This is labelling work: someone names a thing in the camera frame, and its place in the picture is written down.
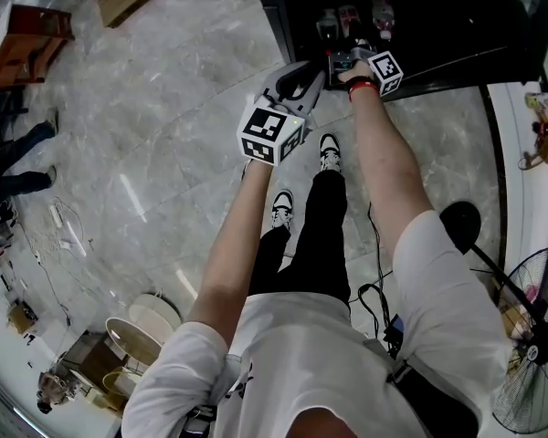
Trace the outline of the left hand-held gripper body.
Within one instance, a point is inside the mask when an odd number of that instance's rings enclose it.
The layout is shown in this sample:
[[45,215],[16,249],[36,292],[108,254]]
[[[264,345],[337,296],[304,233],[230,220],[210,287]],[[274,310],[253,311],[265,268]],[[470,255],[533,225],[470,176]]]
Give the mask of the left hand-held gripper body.
[[308,101],[303,96],[275,100],[265,89],[248,101],[237,142],[247,158],[277,167],[302,145],[307,129]]

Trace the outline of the person's right hand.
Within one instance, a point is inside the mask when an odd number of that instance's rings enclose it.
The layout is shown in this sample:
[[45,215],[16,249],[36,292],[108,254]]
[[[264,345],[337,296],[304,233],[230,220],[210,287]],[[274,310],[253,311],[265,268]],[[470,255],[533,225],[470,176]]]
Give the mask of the person's right hand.
[[357,60],[351,69],[340,73],[338,79],[346,86],[354,86],[358,83],[377,86],[375,73],[366,60]]

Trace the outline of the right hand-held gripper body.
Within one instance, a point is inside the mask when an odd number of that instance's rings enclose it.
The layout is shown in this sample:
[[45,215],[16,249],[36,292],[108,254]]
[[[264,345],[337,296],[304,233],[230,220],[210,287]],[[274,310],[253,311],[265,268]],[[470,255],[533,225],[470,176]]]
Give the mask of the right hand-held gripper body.
[[336,51],[328,55],[329,86],[340,84],[339,75],[354,67],[357,61],[366,62],[374,72],[379,82],[381,96],[392,93],[399,88],[404,76],[402,69],[396,63],[389,51],[378,53],[368,46],[356,46],[350,51]]

